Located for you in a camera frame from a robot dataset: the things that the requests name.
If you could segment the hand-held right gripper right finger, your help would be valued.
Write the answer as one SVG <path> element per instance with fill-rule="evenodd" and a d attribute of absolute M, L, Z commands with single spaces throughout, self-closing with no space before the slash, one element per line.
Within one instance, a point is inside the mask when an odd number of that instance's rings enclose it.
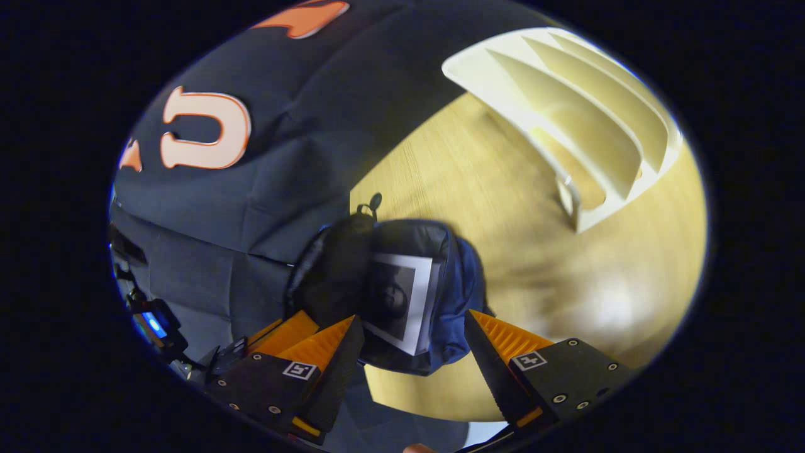
<path fill-rule="evenodd" d="M 475 310 L 465 314 L 465 339 L 514 431 L 575 421 L 635 376 L 632 367 L 580 338 L 551 342 Z"/>

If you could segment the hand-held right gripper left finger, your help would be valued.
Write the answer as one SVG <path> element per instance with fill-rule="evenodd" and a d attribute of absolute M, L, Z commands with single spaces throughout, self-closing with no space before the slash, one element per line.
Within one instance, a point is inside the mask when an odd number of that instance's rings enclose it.
<path fill-rule="evenodd" d="M 360 317 L 348 316 L 278 357 L 248 354 L 207 384 L 206 393 L 274 435 L 322 445 L 334 427 L 363 344 Z"/>

